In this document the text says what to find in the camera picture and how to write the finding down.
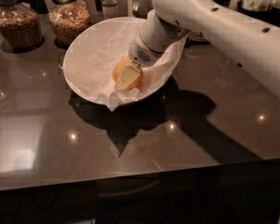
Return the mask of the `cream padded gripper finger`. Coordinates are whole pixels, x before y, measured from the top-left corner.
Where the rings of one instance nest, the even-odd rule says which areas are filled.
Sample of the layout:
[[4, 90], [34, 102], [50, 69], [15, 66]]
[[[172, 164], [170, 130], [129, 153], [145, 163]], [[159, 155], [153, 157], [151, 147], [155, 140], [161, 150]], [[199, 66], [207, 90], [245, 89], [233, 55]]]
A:
[[130, 63], [117, 66], [116, 84], [121, 90], [131, 90], [141, 82], [141, 71]]

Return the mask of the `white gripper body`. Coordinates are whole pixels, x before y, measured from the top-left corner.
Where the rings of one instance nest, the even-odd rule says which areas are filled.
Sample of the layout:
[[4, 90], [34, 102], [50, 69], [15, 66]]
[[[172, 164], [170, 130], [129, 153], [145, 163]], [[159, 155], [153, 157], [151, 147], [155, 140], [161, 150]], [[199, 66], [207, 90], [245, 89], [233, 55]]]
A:
[[131, 41], [128, 57], [142, 67], [154, 65], [170, 46], [168, 37], [144, 36], [138, 33]]

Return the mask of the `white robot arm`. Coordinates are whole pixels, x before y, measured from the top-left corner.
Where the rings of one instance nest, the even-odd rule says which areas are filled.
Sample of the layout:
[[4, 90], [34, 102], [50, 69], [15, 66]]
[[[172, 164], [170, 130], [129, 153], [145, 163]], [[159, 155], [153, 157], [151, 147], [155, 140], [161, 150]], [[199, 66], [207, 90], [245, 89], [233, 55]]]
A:
[[131, 46], [159, 56], [171, 43], [161, 33], [168, 28], [201, 35], [214, 49], [234, 64], [240, 74], [247, 73], [265, 91], [253, 98], [232, 92], [223, 98], [234, 104], [220, 120], [255, 142], [258, 151], [266, 150], [274, 161], [280, 154], [280, 27], [252, 19], [227, 9], [213, 0], [152, 0], [142, 31]]

